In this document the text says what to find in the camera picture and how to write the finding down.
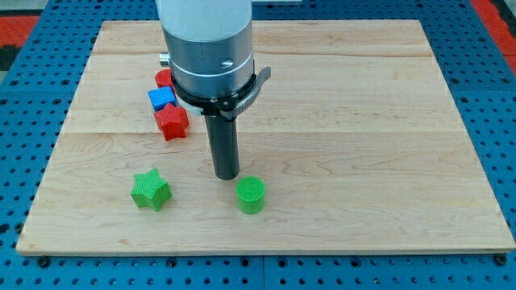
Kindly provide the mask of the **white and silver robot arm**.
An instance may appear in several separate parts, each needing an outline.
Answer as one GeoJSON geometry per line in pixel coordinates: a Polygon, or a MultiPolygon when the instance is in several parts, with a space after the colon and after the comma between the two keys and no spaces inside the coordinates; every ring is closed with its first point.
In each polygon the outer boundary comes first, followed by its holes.
{"type": "Polygon", "coordinates": [[[157,0],[173,79],[202,98],[227,97],[254,73],[251,0],[157,0]]]}

